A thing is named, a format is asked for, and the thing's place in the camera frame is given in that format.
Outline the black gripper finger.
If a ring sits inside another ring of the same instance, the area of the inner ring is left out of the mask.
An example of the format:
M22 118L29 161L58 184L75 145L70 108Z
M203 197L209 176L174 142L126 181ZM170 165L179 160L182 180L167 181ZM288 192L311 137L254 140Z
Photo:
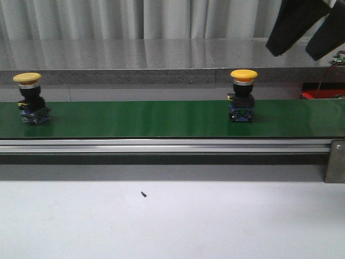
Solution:
M344 44L344 2L336 2L324 23L310 39L306 52L319 60Z
M289 50L331 7L325 1L285 0L266 43L272 55L279 56Z

